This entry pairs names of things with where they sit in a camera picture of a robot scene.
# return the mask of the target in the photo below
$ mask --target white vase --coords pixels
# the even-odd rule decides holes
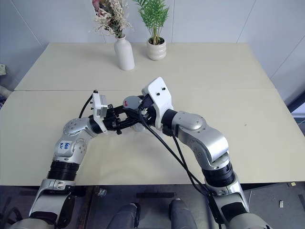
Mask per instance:
[[[162,44],[150,44],[149,39],[146,43],[147,55],[150,59],[154,61],[162,60],[166,56],[166,40]]]
[[[125,34],[122,38],[116,38],[114,43],[115,54],[119,61],[119,68],[125,71],[134,69],[134,59],[132,53],[132,45],[125,39]]]

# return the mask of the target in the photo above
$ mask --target screw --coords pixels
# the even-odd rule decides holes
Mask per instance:
[[[104,197],[104,196],[106,196],[106,194],[107,194],[107,190],[106,189],[102,189],[102,188],[100,188],[100,190],[99,190],[99,192],[98,192],[98,196],[99,197]]]

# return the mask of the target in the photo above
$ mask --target tabletop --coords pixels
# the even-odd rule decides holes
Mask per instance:
[[[15,90],[140,90],[159,76],[171,88],[274,88],[246,43],[170,43],[161,61],[132,48],[135,68],[122,71],[111,43],[51,43]]]
[[[304,180],[305,140],[276,89],[170,89],[175,110],[202,115],[229,142],[242,183]],[[119,106],[138,91],[100,91]],[[0,111],[0,184],[39,185],[50,169],[64,125],[91,91],[17,91]],[[84,115],[90,115],[86,109]],[[170,137],[162,135],[177,152]],[[193,152],[180,144],[189,169],[203,181]],[[150,133],[122,130],[91,140],[77,185],[189,184],[189,178]]]
[[[304,180],[305,138],[247,44],[172,43],[162,61],[132,44],[136,67],[116,65],[113,44],[52,43],[0,110],[0,184],[39,185],[64,125],[93,89],[114,106],[161,76],[174,109],[203,116],[228,140],[241,183]],[[90,115],[86,109],[84,115]],[[174,149],[170,137],[160,133]],[[203,181],[192,151],[190,170]],[[92,139],[77,185],[189,184],[186,172],[149,132]]]

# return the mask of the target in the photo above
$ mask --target green plant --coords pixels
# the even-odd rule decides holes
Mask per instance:
[[[139,8],[139,13],[147,27],[151,38],[149,40],[152,44],[160,44],[160,33],[162,31],[164,22],[168,18],[169,7],[166,8],[165,0],[134,0]]]

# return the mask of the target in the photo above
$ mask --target white wall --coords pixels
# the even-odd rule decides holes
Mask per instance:
[[[131,42],[149,34],[128,0]],[[248,42],[288,104],[305,90],[304,0],[166,0],[168,42]],[[94,32],[91,0],[0,0],[0,62],[15,88],[49,42],[114,42]]]

